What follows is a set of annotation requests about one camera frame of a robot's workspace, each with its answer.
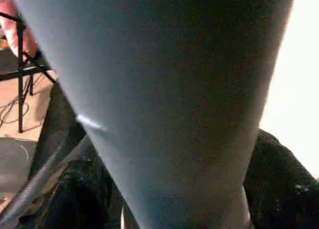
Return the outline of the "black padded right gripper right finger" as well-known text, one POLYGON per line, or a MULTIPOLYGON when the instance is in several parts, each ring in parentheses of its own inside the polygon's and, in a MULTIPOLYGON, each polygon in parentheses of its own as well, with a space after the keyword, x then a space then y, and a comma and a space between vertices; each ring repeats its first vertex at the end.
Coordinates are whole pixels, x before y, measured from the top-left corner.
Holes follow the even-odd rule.
POLYGON ((244 180, 256 229, 317 229, 319 183, 272 134, 259 130, 244 180))

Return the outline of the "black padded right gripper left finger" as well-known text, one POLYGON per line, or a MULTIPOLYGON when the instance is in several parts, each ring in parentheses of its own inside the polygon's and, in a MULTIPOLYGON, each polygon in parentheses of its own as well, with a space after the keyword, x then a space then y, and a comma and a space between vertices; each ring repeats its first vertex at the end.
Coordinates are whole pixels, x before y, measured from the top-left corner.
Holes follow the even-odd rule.
POLYGON ((18 219, 20 229, 118 229, 112 179, 88 137, 59 166, 18 219))

